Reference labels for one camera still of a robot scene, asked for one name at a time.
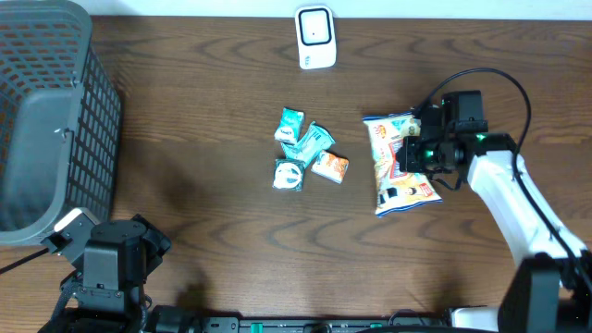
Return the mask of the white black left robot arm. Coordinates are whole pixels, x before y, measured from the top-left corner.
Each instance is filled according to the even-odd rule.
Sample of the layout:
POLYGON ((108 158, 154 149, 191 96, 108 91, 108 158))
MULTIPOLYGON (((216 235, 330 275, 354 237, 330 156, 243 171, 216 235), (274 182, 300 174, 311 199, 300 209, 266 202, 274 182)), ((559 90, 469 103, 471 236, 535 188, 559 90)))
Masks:
POLYGON ((145 218, 97 223, 81 213, 42 241, 65 256, 74 271, 42 332, 201 332, 197 314, 154 306, 145 293, 148 276, 163 263, 172 242, 145 218))

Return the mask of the orange snack packet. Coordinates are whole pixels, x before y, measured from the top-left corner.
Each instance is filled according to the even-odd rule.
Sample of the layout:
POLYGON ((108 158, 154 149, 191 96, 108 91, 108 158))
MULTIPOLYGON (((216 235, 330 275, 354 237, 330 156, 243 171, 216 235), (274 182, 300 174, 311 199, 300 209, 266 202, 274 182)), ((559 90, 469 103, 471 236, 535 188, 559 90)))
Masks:
POLYGON ((338 184, 344 180, 349 160, 328 151, 321 151, 312 165, 312 172, 338 184))

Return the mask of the dark green round-logo packet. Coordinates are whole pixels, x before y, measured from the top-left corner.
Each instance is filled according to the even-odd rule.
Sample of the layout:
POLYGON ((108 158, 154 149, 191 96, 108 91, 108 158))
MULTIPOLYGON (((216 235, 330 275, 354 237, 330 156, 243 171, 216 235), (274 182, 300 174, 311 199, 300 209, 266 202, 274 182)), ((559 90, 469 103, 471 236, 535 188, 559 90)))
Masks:
POLYGON ((304 162, 295 159, 277 159, 272 187, 277 190, 301 191, 304 180, 304 162))

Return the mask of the teal white small packet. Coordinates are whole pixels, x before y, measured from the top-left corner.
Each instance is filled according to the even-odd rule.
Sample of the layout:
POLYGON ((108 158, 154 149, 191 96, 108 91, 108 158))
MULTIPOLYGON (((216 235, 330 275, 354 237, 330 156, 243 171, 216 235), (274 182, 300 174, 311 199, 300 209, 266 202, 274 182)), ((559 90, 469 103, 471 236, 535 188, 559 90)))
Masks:
POLYGON ((274 139, 287 144, 296 144, 300 138, 304 117, 303 111, 284 107, 274 139))

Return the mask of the yellow chip bag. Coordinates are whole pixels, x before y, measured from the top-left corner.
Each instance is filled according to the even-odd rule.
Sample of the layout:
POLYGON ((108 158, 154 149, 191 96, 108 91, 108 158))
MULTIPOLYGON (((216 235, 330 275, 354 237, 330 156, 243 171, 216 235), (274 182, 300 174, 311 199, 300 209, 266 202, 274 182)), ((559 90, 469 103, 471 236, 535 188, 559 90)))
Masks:
POLYGON ((427 176, 400 170, 396 153, 403 140, 420 134, 419 121, 410 112, 387 116, 367 116, 376 179, 376 216, 402 212, 429 203, 440 203, 427 176))

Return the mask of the teal wet wipes pack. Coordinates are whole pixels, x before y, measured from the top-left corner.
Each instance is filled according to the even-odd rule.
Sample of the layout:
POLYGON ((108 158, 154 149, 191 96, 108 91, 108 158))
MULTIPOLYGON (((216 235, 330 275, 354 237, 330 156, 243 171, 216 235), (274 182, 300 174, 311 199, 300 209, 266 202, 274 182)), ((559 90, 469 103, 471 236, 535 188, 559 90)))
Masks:
POLYGON ((297 143, 281 143, 281 147, 288 159, 302 161, 308 167, 323 150, 329 149, 334 143, 330 133, 313 121, 297 143))

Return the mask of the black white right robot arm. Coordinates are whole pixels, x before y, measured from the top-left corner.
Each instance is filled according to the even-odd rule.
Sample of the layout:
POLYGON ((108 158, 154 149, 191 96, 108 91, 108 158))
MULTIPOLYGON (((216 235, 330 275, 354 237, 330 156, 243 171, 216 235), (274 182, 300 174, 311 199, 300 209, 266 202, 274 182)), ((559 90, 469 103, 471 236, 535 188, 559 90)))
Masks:
POLYGON ((453 331, 590 331, 591 252, 555 215, 509 135, 407 137, 396 160, 405 172, 457 172, 492 214, 517 265, 500 306, 451 311, 453 331))

